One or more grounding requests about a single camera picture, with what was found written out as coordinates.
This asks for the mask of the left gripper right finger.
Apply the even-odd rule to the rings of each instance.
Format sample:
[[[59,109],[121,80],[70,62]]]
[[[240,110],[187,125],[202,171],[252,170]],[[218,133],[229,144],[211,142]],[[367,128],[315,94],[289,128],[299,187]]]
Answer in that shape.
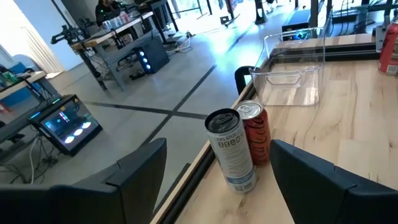
[[[398,190],[281,140],[270,159],[295,224],[398,224]]]

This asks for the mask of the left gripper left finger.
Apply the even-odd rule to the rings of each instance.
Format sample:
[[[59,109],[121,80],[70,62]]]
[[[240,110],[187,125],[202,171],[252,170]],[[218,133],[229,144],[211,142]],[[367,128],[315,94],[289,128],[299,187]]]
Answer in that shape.
[[[167,140],[158,138],[71,185],[0,185],[0,224],[149,224]]]

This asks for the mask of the red cola can black script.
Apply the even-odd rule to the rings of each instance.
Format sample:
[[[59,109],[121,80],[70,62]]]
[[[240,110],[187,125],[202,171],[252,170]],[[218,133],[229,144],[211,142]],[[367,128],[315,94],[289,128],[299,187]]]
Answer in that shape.
[[[267,111],[262,103],[254,100],[242,101],[234,109],[243,121],[253,164],[266,164],[269,161],[271,143]]]

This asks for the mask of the clear plastic bin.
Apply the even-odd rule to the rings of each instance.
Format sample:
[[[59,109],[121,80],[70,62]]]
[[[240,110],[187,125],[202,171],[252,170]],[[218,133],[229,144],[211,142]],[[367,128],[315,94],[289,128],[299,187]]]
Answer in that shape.
[[[313,106],[323,91],[325,31],[312,27],[267,35],[256,65],[249,69],[265,106]]]

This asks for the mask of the red cola can white script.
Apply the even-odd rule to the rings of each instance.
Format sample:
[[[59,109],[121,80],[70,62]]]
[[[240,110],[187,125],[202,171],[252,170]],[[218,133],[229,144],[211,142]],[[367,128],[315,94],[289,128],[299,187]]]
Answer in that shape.
[[[398,17],[387,27],[378,69],[388,75],[398,75]]]

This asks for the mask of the white Celsius can black lid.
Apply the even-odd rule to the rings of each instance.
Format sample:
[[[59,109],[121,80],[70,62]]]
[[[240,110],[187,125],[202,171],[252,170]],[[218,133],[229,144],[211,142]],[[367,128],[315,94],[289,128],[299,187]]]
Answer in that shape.
[[[205,128],[229,188],[242,194],[251,191],[256,175],[239,113],[231,108],[214,111],[206,118]]]

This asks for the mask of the glass-sided lit computer case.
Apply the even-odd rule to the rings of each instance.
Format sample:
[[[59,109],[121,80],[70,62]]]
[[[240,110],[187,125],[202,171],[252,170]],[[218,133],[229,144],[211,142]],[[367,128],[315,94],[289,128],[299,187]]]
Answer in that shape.
[[[103,130],[77,95],[43,102],[29,121],[62,154],[72,157]]]

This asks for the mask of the black computer tower white lights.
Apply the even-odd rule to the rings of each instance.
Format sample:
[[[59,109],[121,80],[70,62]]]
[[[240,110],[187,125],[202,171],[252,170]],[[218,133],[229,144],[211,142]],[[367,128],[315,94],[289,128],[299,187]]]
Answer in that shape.
[[[157,73],[170,62],[169,56],[158,38],[146,38],[133,48],[138,61],[146,73]]]

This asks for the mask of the black clamp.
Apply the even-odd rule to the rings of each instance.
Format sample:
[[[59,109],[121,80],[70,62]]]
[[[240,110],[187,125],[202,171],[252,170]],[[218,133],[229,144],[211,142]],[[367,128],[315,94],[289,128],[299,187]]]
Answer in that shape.
[[[253,69],[253,66],[242,66],[239,67],[234,73],[234,79],[236,83],[236,88],[238,91],[238,95],[240,95],[244,88],[246,87],[245,76],[250,75],[250,69]]]

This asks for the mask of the wooden table black legs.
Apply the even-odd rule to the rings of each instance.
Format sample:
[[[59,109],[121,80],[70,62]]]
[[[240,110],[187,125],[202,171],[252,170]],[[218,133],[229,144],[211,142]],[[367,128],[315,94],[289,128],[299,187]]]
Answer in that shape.
[[[127,45],[122,46],[121,49],[117,51],[114,50],[112,52],[105,51],[101,44],[105,40],[111,39],[112,37],[118,38],[118,34],[120,32],[132,28],[135,24],[142,23],[144,19],[151,19],[155,25],[159,25],[159,22],[153,12],[145,12],[143,16],[136,16],[133,19],[130,19],[127,23],[123,23],[121,26],[115,29],[111,29],[110,31],[97,32],[94,37],[90,37],[89,39],[85,40],[79,40],[78,42],[70,45],[73,50],[79,53],[80,57],[83,59],[87,67],[90,69],[90,72],[94,76],[96,76],[97,70],[91,63],[89,56],[85,54],[85,51],[87,50],[87,48],[92,48],[93,50],[96,50],[97,54],[103,60],[105,67],[109,70],[109,73],[111,75],[111,78],[106,78],[102,75],[100,75],[99,77],[95,77],[97,82],[101,85],[102,89],[106,89],[106,86],[104,84],[105,81],[115,81],[122,91],[126,89],[125,83],[123,81],[123,72],[122,70],[117,70],[117,63],[124,57],[131,55],[134,52],[134,48],[143,43],[144,39],[149,37],[149,35],[143,35],[137,40],[133,40]]]

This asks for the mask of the black computer case blue light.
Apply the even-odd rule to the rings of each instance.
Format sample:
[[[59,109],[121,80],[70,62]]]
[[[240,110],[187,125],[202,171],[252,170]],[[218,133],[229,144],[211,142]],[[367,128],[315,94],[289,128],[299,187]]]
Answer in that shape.
[[[294,10],[282,25],[282,32],[288,32],[282,36],[283,41],[306,39],[310,15],[309,9]]]

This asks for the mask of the person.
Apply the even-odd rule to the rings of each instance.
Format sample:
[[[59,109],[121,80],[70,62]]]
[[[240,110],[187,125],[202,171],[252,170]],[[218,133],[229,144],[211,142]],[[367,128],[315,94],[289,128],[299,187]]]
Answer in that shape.
[[[123,3],[116,0],[98,0],[95,7],[96,24],[101,27],[104,21],[112,19],[116,12],[120,12]]]

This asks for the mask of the black stand base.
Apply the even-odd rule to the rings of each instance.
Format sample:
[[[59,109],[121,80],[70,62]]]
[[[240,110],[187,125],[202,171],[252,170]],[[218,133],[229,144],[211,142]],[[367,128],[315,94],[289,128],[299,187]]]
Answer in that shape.
[[[256,20],[254,21],[255,25],[266,23],[268,21],[268,18],[265,14],[262,0],[254,0],[254,2],[256,7]]]

